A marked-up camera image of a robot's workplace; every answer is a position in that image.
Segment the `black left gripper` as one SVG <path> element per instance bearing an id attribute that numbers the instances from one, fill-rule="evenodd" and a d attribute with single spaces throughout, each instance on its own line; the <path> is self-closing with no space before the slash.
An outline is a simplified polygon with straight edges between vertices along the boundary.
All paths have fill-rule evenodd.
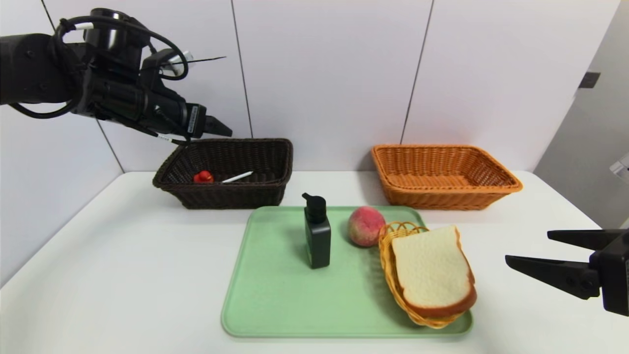
<path id="1" fill-rule="evenodd" d="M 206 108 L 189 103 L 174 90 L 148 90 L 144 93 L 142 125 L 159 134 L 200 138 L 204 133 L 232 137 L 233 130 L 211 115 Z"/>

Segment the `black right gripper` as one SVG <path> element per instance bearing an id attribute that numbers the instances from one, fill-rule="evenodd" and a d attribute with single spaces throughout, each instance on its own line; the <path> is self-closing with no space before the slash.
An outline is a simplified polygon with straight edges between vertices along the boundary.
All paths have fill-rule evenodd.
<path id="1" fill-rule="evenodd" d="M 629 232 L 627 229 L 553 230 L 547 238 L 594 250 L 589 264 L 506 255 L 505 262 L 560 291 L 587 300 L 600 296 L 607 312 L 628 316 Z"/>

